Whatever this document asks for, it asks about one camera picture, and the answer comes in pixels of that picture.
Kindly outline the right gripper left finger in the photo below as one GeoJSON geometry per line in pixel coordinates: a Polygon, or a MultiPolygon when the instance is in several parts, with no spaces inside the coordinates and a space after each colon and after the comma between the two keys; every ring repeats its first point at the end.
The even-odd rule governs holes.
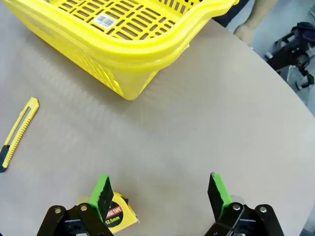
{"type": "Polygon", "coordinates": [[[102,175],[88,202],[66,209],[51,206],[38,230],[38,236],[111,236],[105,224],[114,193],[108,175],[102,175]]]}

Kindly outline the person's left hand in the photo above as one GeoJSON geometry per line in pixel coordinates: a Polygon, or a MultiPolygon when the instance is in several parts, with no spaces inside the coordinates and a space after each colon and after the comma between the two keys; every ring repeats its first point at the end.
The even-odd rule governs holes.
{"type": "Polygon", "coordinates": [[[254,29],[243,23],[235,29],[233,34],[247,45],[250,45],[253,39],[254,29]]]}

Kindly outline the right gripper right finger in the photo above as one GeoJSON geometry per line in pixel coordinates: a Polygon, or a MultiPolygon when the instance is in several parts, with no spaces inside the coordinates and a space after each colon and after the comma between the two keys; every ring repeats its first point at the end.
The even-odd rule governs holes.
{"type": "Polygon", "coordinates": [[[254,209],[246,204],[232,201],[220,176],[211,173],[208,197],[215,223],[206,232],[207,236],[284,236],[273,208],[268,204],[254,209]]]}

